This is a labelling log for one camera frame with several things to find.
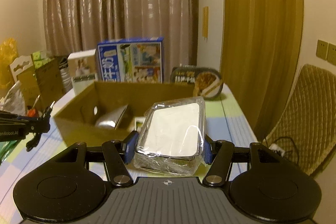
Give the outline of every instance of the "quilted seat cushion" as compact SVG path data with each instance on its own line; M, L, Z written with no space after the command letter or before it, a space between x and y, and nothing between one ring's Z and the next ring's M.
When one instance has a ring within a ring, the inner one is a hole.
M302 67L294 92L277 125L267 136L271 144L279 137L291 137L299 150L298 165L311 175L336 145L336 76L328 70L306 64ZM293 150L289 139L277 144ZM297 161L293 152L292 161Z

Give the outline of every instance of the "silver metal object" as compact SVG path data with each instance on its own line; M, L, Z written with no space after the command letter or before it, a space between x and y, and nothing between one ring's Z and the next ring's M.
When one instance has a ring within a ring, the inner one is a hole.
M218 175L211 175L206 177L206 181L211 183L211 184L217 184L220 183L222 181L222 177L218 176Z
M124 105L122 107L113 110L112 112L104 114L97 120L95 126L108 129L118 127L118 124L120 123L127 106L128 105Z
M130 178L128 176L125 176L125 175L119 175L119 176L114 177L113 180L114 180L115 183L125 184L125 183L130 181Z

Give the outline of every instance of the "brown box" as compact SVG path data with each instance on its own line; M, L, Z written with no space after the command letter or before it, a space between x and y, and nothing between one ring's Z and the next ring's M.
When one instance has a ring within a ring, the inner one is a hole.
M193 89L192 85L98 81L73 98L54 119L66 145L83 141L88 146L100 146L108 140L123 140L129 134L124 120L115 130L95 127L101 115L128 105L133 117L141 117L156 102L192 97Z
M27 106L32 106L37 96L40 95L40 100L36 105L40 111L65 94L56 59L38 69L32 66L21 72L17 78L21 82L21 91Z

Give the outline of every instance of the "electrical outlet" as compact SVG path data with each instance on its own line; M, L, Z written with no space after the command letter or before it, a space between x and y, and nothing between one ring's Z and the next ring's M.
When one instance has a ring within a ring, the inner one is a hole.
M336 66L336 46L329 44L327 61Z
M323 60L327 59L328 42L317 40L316 56Z

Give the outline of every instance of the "white box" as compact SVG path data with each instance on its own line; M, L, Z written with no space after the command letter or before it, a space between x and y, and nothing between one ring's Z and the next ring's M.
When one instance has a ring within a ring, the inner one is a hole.
M73 52L68 57L71 83L76 95L98 80L95 55L96 49L93 49Z

